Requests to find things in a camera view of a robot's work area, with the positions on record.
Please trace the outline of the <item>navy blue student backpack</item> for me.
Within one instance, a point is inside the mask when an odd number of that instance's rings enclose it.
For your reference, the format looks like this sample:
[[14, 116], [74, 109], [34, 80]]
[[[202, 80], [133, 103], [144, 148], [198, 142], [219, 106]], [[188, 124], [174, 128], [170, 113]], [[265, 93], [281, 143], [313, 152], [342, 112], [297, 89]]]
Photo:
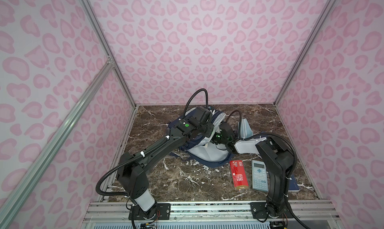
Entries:
[[196, 160], [200, 164], [209, 168], [217, 168], [229, 163], [234, 154], [228, 151], [221, 151], [216, 148], [216, 145], [212, 143], [212, 137], [215, 132], [219, 131], [221, 123], [226, 122], [226, 113], [222, 111], [213, 111], [212, 123], [214, 130], [209, 138], [202, 135], [198, 135], [195, 139], [192, 139], [178, 149], [189, 155], [190, 160]]

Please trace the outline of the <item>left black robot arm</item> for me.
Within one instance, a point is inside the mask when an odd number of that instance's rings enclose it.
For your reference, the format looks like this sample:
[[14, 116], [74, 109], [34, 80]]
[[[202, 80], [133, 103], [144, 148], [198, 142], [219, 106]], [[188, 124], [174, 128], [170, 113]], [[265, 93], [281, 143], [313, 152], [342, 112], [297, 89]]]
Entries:
[[[205, 106], [198, 106], [191, 113], [187, 113], [188, 106], [200, 92], [205, 93]], [[157, 213], [157, 202], [149, 190], [147, 171], [152, 169], [166, 155], [198, 137], [210, 138], [214, 129], [211, 123], [213, 113], [208, 103], [208, 91], [197, 90], [188, 100], [182, 116], [176, 120], [165, 135], [133, 156], [124, 156], [121, 162], [105, 173], [96, 184], [96, 192], [101, 196], [127, 196], [131, 202], [140, 208], [147, 219]], [[117, 172], [118, 181], [125, 189], [123, 192], [105, 192], [102, 183]]]

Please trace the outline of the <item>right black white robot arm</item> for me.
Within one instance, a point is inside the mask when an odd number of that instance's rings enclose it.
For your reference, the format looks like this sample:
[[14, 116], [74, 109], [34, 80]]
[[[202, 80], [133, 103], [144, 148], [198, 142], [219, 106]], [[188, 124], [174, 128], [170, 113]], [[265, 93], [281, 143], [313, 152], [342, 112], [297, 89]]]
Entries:
[[231, 154], [257, 154], [270, 175], [270, 188], [262, 210], [268, 217], [278, 218], [291, 208], [288, 190], [291, 175], [297, 165], [297, 154], [290, 142], [280, 135], [261, 132], [248, 138], [241, 136], [244, 126], [242, 112], [234, 110], [220, 124], [212, 138], [214, 144], [223, 144]]

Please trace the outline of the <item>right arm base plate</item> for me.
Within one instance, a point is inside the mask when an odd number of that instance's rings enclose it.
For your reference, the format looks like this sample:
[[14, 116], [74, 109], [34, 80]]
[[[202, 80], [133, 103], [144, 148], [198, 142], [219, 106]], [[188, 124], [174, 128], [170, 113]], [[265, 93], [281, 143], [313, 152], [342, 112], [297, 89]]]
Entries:
[[250, 208], [253, 219], [257, 219], [260, 222], [266, 222], [271, 219], [294, 218], [287, 206], [283, 206], [283, 209], [277, 212], [273, 206], [270, 206], [267, 202], [251, 202]]

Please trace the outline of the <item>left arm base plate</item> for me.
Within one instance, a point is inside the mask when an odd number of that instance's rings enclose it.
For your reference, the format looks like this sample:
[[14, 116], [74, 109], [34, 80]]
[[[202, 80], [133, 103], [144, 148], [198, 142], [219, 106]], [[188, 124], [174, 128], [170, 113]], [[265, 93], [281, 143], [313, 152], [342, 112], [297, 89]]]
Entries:
[[129, 219], [134, 221], [150, 221], [150, 220], [169, 220], [171, 213], [171, 204], [169, 203], [155, 203], [147, 211], [141, 209], [139, 205], [133, 205], [130, 208]]

